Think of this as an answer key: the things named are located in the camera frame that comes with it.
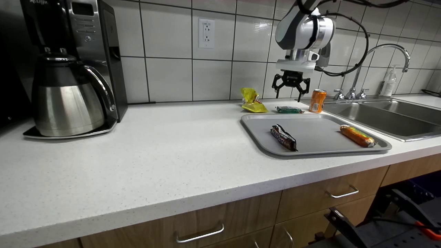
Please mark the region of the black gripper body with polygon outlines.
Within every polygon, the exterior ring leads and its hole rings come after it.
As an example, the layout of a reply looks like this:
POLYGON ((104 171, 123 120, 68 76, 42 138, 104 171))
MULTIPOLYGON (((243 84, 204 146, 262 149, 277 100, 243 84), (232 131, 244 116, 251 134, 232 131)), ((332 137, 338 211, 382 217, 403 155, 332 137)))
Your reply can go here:
POLYGON ((298 87, 301 83, 302 83, 302 73, 301 72, 286 71, 283 73, 283 84, 286 87, 298 87))

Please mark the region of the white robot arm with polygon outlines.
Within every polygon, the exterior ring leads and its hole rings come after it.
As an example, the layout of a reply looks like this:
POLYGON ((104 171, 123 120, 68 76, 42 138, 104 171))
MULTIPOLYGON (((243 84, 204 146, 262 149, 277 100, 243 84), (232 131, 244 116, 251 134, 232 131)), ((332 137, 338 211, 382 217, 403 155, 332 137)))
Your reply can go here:
POLYGON ((283 87, 297 89, 299 98, 310 90, 310 75, 328 64, 335 21, 321 15, 320 0, 295 0, 290 11, 279 22, 276 43, 286 51, 276 66, 272 89, 280 97, 283 87))

